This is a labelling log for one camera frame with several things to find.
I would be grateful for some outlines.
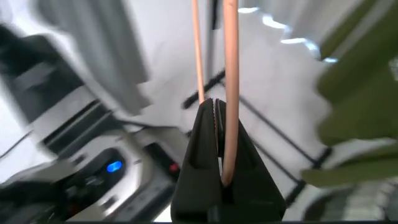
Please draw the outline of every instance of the red light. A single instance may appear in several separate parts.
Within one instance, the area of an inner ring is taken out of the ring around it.
[[[178,167],[178,165],[176,163],[173,163],[172,165],[170,165],[169,171],[175,172],[177,170],[179,170],[179,167]]]

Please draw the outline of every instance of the white surface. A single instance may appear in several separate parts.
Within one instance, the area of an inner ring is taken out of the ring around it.
[[[27,34],[51,34],[57,47],[63,50],[67,60],[87,79],[88,72],[79,61],[73,42],[63,33],[38,26],[29,10],[21,8],[21,2],[15,2],[17,14],[14,23]],[[140,32],[146,60],[150,65],[150,81],[140,88],[153,105],[144,109],[142,116],[129,117],[118,113],[125,119],[147,122],[156,125],[176,125],[182,130],[192,128],[198,104],[188,110],[181,110],[183,100],[196,89],[195,54],[191,17],[191,1],[187,0],[126,0],[128,11]],[[200,1],[201,26],[205,27],[205,2]],[[315,125],[327,114],[328,105],[317,96],[314,84],[328,64],[317,62],[303,43],[281,44],[283,31],[267,27],[262,23],[262,16],[249,13],[239,17],[239,48],[241,95],[251,102],[264,116],[268,117],[300,147],[312,157],[318,156],[323,145],[314,132]],[[205,39],[204,29],[201,32]],[[223,31],[216,31],[215,73],[224,67]],[[208,96],[224,99],[224,89],[216,87]],[[12,113],[2,104],[0,122],[4,128],[0,131],[1,150],[11,145],[21,136],[20,129],[12,121]],[[260,122],[245,107],[240,108],[240,119],[248,133],[288,168],[294,176],[300,177],[300,170],[310,165],[291,146]],[[353,141],[339,147],[336,158],[342,160],[349,156],[344,152],[357,147],[359,151],[369,148],[369,142]],[[385,143],[376,142],[374,146]],[[26,146],[16,150],[2,160],[1,180],[13,173],[30,166],[32,159],[39,155]],[[262,157],[277,186],[286,196],[294,186],[286,176],[271,162]],[[294,206],[287,210],[284,220],[299,220],[309,203],[323,191],[307,187]],[[170,212],[166,210],[157,221],[170,221]]]

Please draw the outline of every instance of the blue light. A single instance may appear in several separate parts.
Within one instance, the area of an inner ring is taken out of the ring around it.
[[[116,162],[113,162],[113,163],[109,164],[106,167],[106,170],[108,172],[115,172],[115,171],[119,170],[121,167],[122,167],[122,162],[116,161]]]

